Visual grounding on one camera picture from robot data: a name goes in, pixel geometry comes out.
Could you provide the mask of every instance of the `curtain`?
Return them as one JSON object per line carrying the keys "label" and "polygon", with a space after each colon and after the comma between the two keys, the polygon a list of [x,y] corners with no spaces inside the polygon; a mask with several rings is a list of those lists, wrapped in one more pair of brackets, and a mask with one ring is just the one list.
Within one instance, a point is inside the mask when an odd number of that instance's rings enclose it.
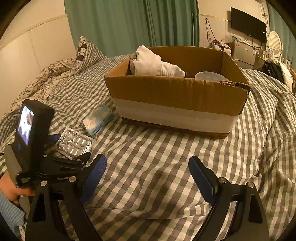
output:
{"label": "curtain", "polygon": [[268,4],[270,31],[276,31],[283,43],[284,60],[289,56],[290,65],[296,68],[296,39],[278,12]]}
{"label": "curtain", "polygon": [[64,0],[74,44],[84,36],[107,56],[138,46],[199,45],[197,0]]}

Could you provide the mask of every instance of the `hand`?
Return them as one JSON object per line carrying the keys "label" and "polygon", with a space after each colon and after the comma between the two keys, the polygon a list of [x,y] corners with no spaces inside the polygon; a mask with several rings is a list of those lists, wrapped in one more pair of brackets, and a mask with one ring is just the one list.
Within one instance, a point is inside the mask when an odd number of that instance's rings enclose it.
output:
{"label": "hand", "polygon": [[34,196],[35,192],[31,188],[17,188],[12,180],[8,172],[6,171],[4,175],[0,179],[0,190],[3,195],[15,205],[19,205],[18,196]]}

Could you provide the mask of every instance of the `blue tissue package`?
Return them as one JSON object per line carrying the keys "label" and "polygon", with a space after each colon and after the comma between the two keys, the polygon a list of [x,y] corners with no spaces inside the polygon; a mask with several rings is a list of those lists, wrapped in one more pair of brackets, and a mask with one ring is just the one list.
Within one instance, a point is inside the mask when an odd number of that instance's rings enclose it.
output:
{"label": "blue tissue package", "polygon": [[113,112],[105,104],[102,104],[99,108],[95,109],[90,115],[88,115],[82,122],[87,132],[93,136],[113,118]]}

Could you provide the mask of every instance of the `silver foil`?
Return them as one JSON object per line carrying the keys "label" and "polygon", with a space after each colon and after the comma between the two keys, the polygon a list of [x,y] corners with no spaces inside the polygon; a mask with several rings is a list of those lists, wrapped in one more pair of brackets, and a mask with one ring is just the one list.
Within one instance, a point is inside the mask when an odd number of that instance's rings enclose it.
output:
{"label": "silver foil", "polygon": [[55,149],[72,159],[90,151],[94,142],[94,139],[67,127],[56,143]]}

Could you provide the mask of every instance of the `bed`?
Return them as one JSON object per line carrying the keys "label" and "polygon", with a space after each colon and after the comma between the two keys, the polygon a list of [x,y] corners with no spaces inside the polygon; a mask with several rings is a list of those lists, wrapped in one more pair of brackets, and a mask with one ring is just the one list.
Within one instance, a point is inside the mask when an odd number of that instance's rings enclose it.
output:
{"label": "bed", "polygon": [[[210,205],[204,202],[188,171],[188,159],[203,164],[231,183],[254,182],[276,240],[296,208],[296,96],[278,80],[242,69],[251,92],[226,139],[149,129],[122,122],[103,76],[128,58],[107,58],[91,42],[80,39],[76,58],[46,68],[14,102],[0,122],[0,151],[13,142],[23,99],[37,99],[55,109],[50,133],[66,126],[87,134],[82,120],[105,103],[116,115],[95,134],[92,158],[107,157],[107,170],[85,206],[103,240],[191,240]],[[50,155],[56,155],[51,148]],[[6,169],[0,159],[0,170]],[[61,203],[70,236],[76,234]],[[230,225],[234,203],[218,240]]]}

